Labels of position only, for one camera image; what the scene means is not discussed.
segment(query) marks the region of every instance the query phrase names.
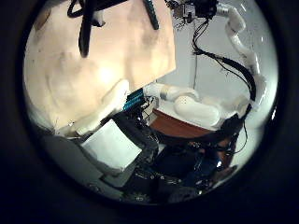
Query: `black cable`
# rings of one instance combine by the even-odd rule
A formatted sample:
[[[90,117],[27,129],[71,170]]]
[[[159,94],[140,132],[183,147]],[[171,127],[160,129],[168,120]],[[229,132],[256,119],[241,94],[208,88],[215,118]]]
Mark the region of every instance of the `black cable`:
[[[248,142],[248,139],[249,139],[249,135],[248,135],[248,133],[247,133],[247,129],[246,129],[245,122],[244,122],[243,126],[244,126],[244,131],[245,131],[245,136],[246,136],[245,143],[244,143],[243,147],[242,147],[240,150],[238,150],[237,152],[235,152],[234,154],[238,154],[238,153],[240,153],[241,151],[243,151],[243,149],[245,148],[245,146],[246,146],[246,144],[247,144],[247,142]]]
[[[212,59],[214,59],[223,69],[225,69],[226,71],[228,71],[228,72],[234,74],[235,76],[237,76],[238,78],[240,78],[247,85],[247,87],[249,88],[249,91],[251,91],[250,84],[242,76],[240,76],[239,74],[237,74],[233,70],[225,67],[217,58],[212,58]]]

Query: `white paper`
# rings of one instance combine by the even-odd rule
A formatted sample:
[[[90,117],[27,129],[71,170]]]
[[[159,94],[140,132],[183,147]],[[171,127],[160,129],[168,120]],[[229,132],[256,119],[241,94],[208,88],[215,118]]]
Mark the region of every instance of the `white paper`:
[[[122,171],[141,152],[141,149],[126,137],[113,120],[106,123],[82,146],[98,161]]]

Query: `beige cloth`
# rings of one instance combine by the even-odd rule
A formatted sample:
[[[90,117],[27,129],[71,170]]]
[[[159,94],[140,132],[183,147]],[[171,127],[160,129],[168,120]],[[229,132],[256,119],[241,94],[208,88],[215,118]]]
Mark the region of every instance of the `beige cloth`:
[[[78,51],[81,18],[67,18],[68,2],[54,7],[39,31],[32,30],[25,87],[32,105],[56,130],[95,111],[122,78],[134,91],[175,69],[170,11],[164,1],[153,3],[158,31],[152,29],[141,0],[106,9],[107,24],[93,27],[87,59]]]

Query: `blue component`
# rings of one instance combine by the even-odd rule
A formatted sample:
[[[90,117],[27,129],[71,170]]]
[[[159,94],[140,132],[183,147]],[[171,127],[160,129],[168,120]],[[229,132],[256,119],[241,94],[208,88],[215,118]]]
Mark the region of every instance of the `blue component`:
[[[134,91],[127,97],[127,102],[125,103],[123,110],[126,111],[137,105],[143,105],[145,103],[143,89]]]

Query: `brown surface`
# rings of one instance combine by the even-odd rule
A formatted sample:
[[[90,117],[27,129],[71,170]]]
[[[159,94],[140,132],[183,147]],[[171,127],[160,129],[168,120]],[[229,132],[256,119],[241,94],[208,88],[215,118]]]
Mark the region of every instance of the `brown surface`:
[[[152,112],[157,116],[157,119],[151,123],[150,127],[161,133],[185,138],[200,137],[205,134],[212,133],[212,131],[175,119],[157,109],[153,109]],[[220,146],[225,147],[229,143],[230,139],[226,139],[220,142]],[[225,152],[219,152],[219,156],[222,160],[223,167],[229,167],[233,156],[228,156]]]

